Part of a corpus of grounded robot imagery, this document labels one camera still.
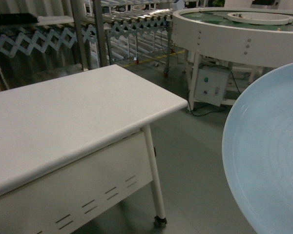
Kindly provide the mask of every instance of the white round plate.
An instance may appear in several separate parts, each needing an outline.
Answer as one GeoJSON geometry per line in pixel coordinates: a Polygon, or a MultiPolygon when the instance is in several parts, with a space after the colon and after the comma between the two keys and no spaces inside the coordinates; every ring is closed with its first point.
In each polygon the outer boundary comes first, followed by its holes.
{"type": "Polygon", "coordinates": [[[284,25],[293,22],[292,16],[264,12],[233,12],[227,14],[227,19],[259,25],[284,25]]]}
{"type": "Polygon", "coordinates": [[[222,142],[231,192],[259,234],[293,234],[293,63],[233,105],[222,142]]]}

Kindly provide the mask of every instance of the white table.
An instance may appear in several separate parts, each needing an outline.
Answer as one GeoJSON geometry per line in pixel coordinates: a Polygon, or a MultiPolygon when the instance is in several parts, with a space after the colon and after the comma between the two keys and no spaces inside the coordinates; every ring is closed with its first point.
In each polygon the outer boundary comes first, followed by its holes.
{"type": "Polygon", "coordinates": [[[151,182],[149,124],[187,102],[112,65],[0,93],[0,234],[71,233],[151,182]]]}

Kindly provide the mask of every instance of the roller conveyor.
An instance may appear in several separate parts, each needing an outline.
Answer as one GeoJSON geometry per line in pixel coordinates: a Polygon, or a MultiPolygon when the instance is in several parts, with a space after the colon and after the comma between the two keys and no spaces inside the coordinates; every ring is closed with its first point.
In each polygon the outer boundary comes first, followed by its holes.
{"type": "MultiPolygon", "coordinates": [[[[165,31],[166,20],[171,18],[173,10],[135,10],[104,14],[104,22],[108,23],[109,39],[129,35],[137,36],[144,32],[165,31]]],[[[87,17],[83,22],[84,42],[96,43],[94,19],[87,17]]],[[[52,25],[23,25],[23,27],[0,27],[0,53],[13,58],[21,51],[30,55],[34,48],[44,53],[50,46],[58,50],[62,45],[71,48],[77,41],[73,23],[52,25]]]]}

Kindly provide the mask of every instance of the white wall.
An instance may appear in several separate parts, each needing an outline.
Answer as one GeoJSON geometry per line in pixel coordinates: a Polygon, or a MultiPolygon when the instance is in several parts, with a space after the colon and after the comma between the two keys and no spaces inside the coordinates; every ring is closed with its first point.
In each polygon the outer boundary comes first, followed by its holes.
{"type": "Polygon", "coordinates": [[[70,0],[0,0],[0,14],[31,13],[34,16],[72,16],[70,0]]]}
{"type": "MultiPolygon", "coordinates": [[[[226,0],[225,7],[250,7],[252,0],[226,0]]],[[[293,11],[293,0],[281,0],[278,6],[279,10],[293,11]]]]}

